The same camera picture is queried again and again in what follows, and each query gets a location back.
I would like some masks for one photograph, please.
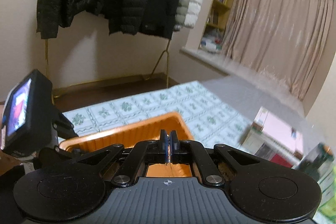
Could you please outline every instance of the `display screen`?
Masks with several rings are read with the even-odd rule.
[[[26,122],[27,102],[31,82],[32,80],[29,79],[13,95],[12,106],[7,124],[7,137],[11,136]]]

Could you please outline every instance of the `gray ribbed panel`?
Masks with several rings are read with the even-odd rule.
[[[132,187],[114,190],[92,214],[71,224],[258,224],[238,212],[219,189],[196,178],[140,178]],[[302,224],[312,224],[305,220]]]

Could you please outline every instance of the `curtain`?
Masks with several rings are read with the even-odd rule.
[[[234,0],[223,53],[302,100],[325,46],[333,0]]]

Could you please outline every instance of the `orange plastic basket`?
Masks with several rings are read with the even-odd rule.
[[[180,114],[170,112],[126,126],[72,138],[61,142],[59,147],[66,151],[80,148],[93,152],[114,143],[122,143],[125,148],[129,148],[140,141],[158,140],[161,129],[166,130],[168,134],[172,130],[176,130],[179,140],[194,139]],[[149,166],[147,172],[147,177],[191,177],[191,175],[190,167],[180,164],[155,164]]]

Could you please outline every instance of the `dark brown floor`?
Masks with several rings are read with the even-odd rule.
[[[55,105],[61,112],[98,104],[125,96],[135,95],[166,88],[163,79],[151,79],[133,83],[107,86],[93,90],[84,90],[62,95],[55,99]]]

